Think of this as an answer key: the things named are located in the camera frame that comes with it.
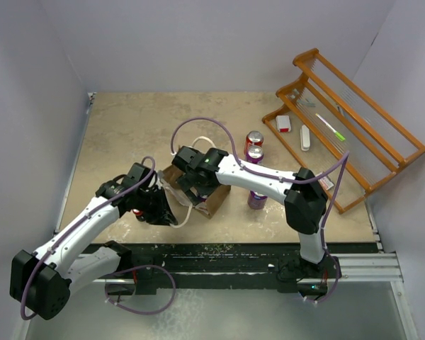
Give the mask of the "patterned canvas tote bag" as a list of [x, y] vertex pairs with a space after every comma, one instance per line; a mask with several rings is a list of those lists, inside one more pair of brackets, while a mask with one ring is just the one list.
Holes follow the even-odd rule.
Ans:
[[[187, 147], [192, 147], [202, 152], [203, 154], [205, 154], [211, 147], [217, 148], [213, 141], [205, 136], [197, 137], [192, 142], [192, 144]], [[221, 162], [226, 156], [229, 155], [229, 153], [222, 149], [219, 149], [219, 151]], [[186, 194], [180, 189], [179, 185], [176, 183], [176, 179], [181, 174], [182, 171], [177, 169], [172, 164], [172, 162], [170, 166], [158, 172], [161, 187], [167, 193], [170, 193], [177, 203], [187, 208], [184, 220], [178, 222], [177, 226], [172, 226], [173, 228], [183, 227], [189, 221], [191, 213], [194, 210], [198, 211], [201, 215], [205, 216], [208, 219], [212, 218], [231, 191], [230, 186], [220, 183], [220, 185], [215, 189], [215, 191], [210, 196], [208, 196], [208, 199], [205, 202], [200, 202], [199, 204], [192, 204], [192, 202], [187, 198]]]

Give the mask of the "purple Fanta can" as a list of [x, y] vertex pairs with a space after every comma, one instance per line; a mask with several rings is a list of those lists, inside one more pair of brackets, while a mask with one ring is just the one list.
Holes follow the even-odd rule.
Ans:
[[264, 151], [258, 145], [248, 146], [245, 154], [245, 159], [247, 162], [252, 164], [260, 164], [264, 158]]

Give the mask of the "red cola can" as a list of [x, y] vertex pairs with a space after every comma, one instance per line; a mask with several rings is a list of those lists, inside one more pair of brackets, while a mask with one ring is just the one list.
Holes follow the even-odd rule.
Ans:
[[252, 130], [246, 135], [244, 151], [252, 145], [261, 147], [264, 143], [264, 136], [257, 130]]

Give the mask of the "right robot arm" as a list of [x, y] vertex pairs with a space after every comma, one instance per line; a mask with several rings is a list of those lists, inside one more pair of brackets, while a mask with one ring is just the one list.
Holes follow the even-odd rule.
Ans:
[[187, 146], [177, 151], [171, 164], [183, 172], [177, 182], [191, 200], [197, 200], [193, 188], [210, 196], [224, 185], [253, 191], [283, 205], [288, 226], [299, 236], [302, 272], [317, 277], [325, 270], [321, 223], [328, 196], [309, 169], [279, 171], [242, 161], [225, 150], [211, 148], [203, 154]]

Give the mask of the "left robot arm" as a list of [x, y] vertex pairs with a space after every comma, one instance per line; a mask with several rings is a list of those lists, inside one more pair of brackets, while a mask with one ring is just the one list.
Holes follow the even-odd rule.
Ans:
[[102, 183], [89, 204], [61, 232], [35, 251], [22, 250], [11, 262], [10, 295], [24, 320], [52, 319], [74, 292], [102, 276], [137, 272], [132, 252], [115, 241], [81, 258], [85, 248], [126, 213], [149, 225], [176, 226], [154, 167], [134, 163], [129, 172]]

